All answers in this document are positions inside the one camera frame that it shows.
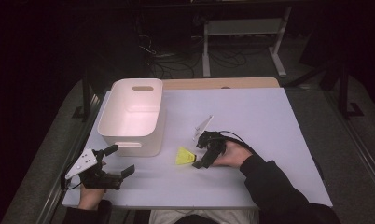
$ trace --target wire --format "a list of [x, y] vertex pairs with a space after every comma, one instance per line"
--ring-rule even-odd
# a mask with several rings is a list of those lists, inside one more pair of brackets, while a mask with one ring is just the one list
[[240, 139], [240, 141], [244, 142], [244, 140], [243, 140], [239, 135], [237, 135], [237, 134], [235, 134], [235, 133], [232, 133], [232, 132], [229, 132], [229, 131], [220, 131], [220, 133], [231, 133], [231, 134], [233, 134], [234, 136], [236, 136], [238, 139]]
[[[62, 172], [62, 175], [61, 175], [61, 177], [60, 177], [60, 182], [62, 183], [62, 185], [61, 185], [61, 187], [62, 187], [62, 194], [65, 194], [65, 192], [67, 191], [67, 190], [69, 190], [69, 188], [67, 187], [67, 184], [66, 184], [66, 180], [65, 180], [65, 175], [66, 175], [66, 173], [69, 171], [69, 169], [71, 168], [71, 166], [72, 166], [72, 164], [74, 164], [76, 161], [77, 161], [77, 159], [80, 157], [80, 154], [79, 155], [77, 155], [75, 158], [73, 158], [67, 165], [66, 165], [66, 167], [65, 167], [65, 169], [64, 169], [64, 171]], [[71, 189], [74, 189], [74, 188], [76, 188], [77, 186], [79, 186], [81, 184], [81, 182], [78, 184], [78, 185], [76, 185], [76, 186], [74, 186], [73, 188], [71, 188]], [[50, 221], [52, 221], [53, 219], [54, 219], [54, 217], [55, 217], [55, 215], [56, 215], [56, 210], [57, 210], [57, 208], [60, 206], [60, 204], [62, 203], [62, 200], [63, 200], [63, 196], [59, 196], [59, 199], [57, 200], [57, 202], [56, 202], [56, 205], [55, 205], [55, 209], [54, 209], [54, 211], [53, 211], [53, 214], [51, 215], [51, 218], [50, 218]]]
[[170, 76], [170, 78], [173, 78], [172, 74], [171, 74], [171, 71], [177, 71], [177, 72], [182, 72], [182, 71], [190, 71], [191, 73], [191, 78], [194, 78], [195, 77], [195, 72], [194, 72], [194, 67], [197, 66], [197, 64], [199, 63], [200, 61], [200, 56], [197, 57], [197, 59], [194, 61], [194, 63], [192, 65], [188, 64], [188, 60], [191, 60], [191, 57], [190, 57], [190, 54], [188, 53], [185, 53], [185, 52], [179, 52], [179, 53], [175, 53], [174, 56], [174, 59], [169, 59], [169, 60], [166, 60], [166, 59], [163, 59], [163, 58], [155, 58], [153, 60], [153, 67], [154, 67], [154, 70], [155, 71], [152, 71], [154, 72], [154, 77], [157, 76], [157, 71], [156, 71], [156, 67], [159, 67], [161, 69], [161, 73], [163, 75], [165, 74], [168, 74]]
[[78, 186], [80, 186], [82, 184], [82, 182], [78, 183], [77, 185], [73, 186], [72, 188], [67, 188], [67, 189], [75, 189], [77, 188]]
[[149, 70], [150, 70], [150, 73], [153, 75], [153, 78], [158, 78], [158, 76], [156, 75], [157, 71], [156, 71], [156, 67], [153, 67], [152, 69], [152, 66], [149, 66]]
[[149, 48], [152, 48], [152, 39], [148, 35], [139, 35], [139, 37], [146, 37], [149, 40]]
[[242, 55], [243, 56], [243, 63], [240, 63], [236, 58], [232, 58], [233, 60], [236, 61], [236, 63], [231, 63], [227, 60], [224, 60], [224, 59], [221, 59], [221, 58], [215, 56], [213, 53], [208, 53], [208, 54], [215, 63], [217, 63], [219, 66], [226, 67], [226, 68], [236, 68], [236, 67], [239, 67], [239, 66], [246, 63], [246, 59], [243, 55]]
[[243, 50], [234, 52], [233, 50], [229, 49], [229, 50], [223, 50], [223, 51], [220, 50], [219, 52], [222, 52], [224, 58], [231, 59], [231, 58], [237, 57], [238, 55], [242, 55]]
[[[234, 45], [234, 44], [229, 40], [229, 38], [228, 38], [228, 41], [229, 41], [229, 44], [230, 44], [231, 46], [237, 46], [237, 47], [240, 47], [240, 45]], [[230, 52], [232, 52], [234, 55], [233, 55], [233, 56], [229, 56], [229, 58], [236, 57], [237, 55], [242, 54], [242, 53], [243, 53], [243, 50], [244, 50], [245, 48], [247, 48], [250, 44], [251, 44], [251, 43], [248, 43], [246, 47], [241, 48], [241, 49], [240, 49], [239, 51], [237, 51], [237, 52], [233, 52], [232, 50], [230, 50]]]
[[141, 48], [141, 49], [146, 50], [148, 53], [151, 53], [153, 55], [156, 55], [156, 53], [157, 53], [155, 50], [153, 50], [153, 49], [147, 49], [147, 48], [145, 48], [145, 47], [143, 47], [141, 45], [139, 45], [138, 47]]
[[265, 46], [265, 47], [263, 47], [263, 48], [261, 48], [261, 49], [258, 49], [258, 50], [255, 51], [255, 52], [243, 53], [243, 55], [245, 55], [245, 56], [248, 56], [248, 55], [257, 55], [257, 54], [263, 52], [264, 50], [268, 49], [270, 46], [271, 46], [271, 45]]

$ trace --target metal frame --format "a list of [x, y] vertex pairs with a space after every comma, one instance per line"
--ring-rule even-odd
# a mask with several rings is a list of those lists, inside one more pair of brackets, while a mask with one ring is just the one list
[[[90, 102], [90, 113], [85, 121], [84, 126], [82, 126], [79, 134], [77, 135], [74, 144], [71, 145], [71, 149], [66, 157], [66, 160], [62, 167], [60, 168], [59, 175], [63, 174], [64, 169], [68, 165], [68, 162], [75, 158], [81, 148], [86, 144], [87, 138], [90, 134], [91, 128], [94, 124], [94, 121], [97, 117], [98, 111], [100, 110], [102, 100], [94, 95]], [[39, 216], [36, 219], [36, 223], [50, 223], [53, 217], [53, 214], [56, 212], [59, 202], [63, 199], [64, 192], [61, 190], [60, 178], [55, 178], [54, 183], [49, 190], [49, 195], [46, 199], [46, 203], [43, 206], [43, 209], [40, 211]]]
[[252, 35], [252, 34], [277, 34], [275, 43], [269, 47], [269, 52], [280, 77], [286, 76], [286, 71], [278, 56], [278, 50], [284, 37], [285, 28], [292, 7], [287, 7], [281, 19], [253, 19], [253, 20], [229, 20], [208, 21], [204, 25], [204, 49], [202, 54], [202, 74], [211, 76], [208, 57], [209, 35]]
[[332, 106], [333, 110], [336, 112], [335, 114], [338, 116], [340, 122], [347, 130], [347, 133], [350, 135], [354, 144], [356, 145], [357, 153], [363, 162], [364, 166], [368, 170], [374, 184], [375, 184], [375, 160], [371, 156], [368, 148], [366, 147], [365, 143], [362, 141], [361, 137], [357, 133], [354, 126], [351, 122], [345, 118], [345, 115], [339, 111], [338, 100], [333, 96], [330, 92], [325, 91], [325, 97], [328, 100], [329, 104]]

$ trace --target person's left hand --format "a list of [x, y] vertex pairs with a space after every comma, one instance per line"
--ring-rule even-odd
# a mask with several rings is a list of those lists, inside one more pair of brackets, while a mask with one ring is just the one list
[[80, 201], [77, 208], [83, 210], [97, 210], [98, 204], [106, 193], [105, 189], [86, 189], [82, 184], [80, 187]]

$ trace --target person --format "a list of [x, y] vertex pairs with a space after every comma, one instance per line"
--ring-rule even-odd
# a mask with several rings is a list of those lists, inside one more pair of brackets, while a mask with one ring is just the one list
[[97, 224], [105, 223], [110, 218], [112, 203], [103, 200], [105, 189], [87, 189], [80, 186], [80, 200], [77, 208], [67, 207], [64, 224]]
[[[238, 168], [245, 175], [244, 184], [253, 202], [260, 209], [260, 224], [340, 223], [333, 210], [325, 205], [321, 206], [322, 214], [318, 215], [316, 204], [309, 203], [306, 197], [292, 186], [275, 161], [264, 161], [259, 155], [250, 152], [240, 144], [227, 141], [225, 153], [214, 161], [213, 166], [218, 165]], [[82, 195], [87, 196], [85, 190], [81, 193], [81, 202]], [[85, 199], [92, 201], [90, 203], [91, 207], [98, 202], [98, 198], [96, 200], [91, 200], [91, 197], [83, 198], [83, 200]], [[179, 213], [176, 221], [170, 220], [170, 218], [174, 217], [172, 213]], [[181, 215], [180, 211], [175, 210], [154, 210], [151, 212], [149, 223], [192, 224], [222, 222], [211, 219], [211, 216], [203, 217], [199, 215], [190, 213]]]

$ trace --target human hand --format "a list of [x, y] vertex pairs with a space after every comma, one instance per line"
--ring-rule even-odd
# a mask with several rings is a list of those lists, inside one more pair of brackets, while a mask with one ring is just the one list
[[98, 204], [106, 193], [105, 189], [86, 189], [82, 184], [80, 187], [80, 201], [77, 208], [83, 210], [97, 210]]
[[227, 165], [240, 168], [243, 162], [250, 156], [252, 156], [252, 153], [248, 149], [237, 143], [227, 141], [225, 153], [220, 155], [214, 161], [213, 165]]

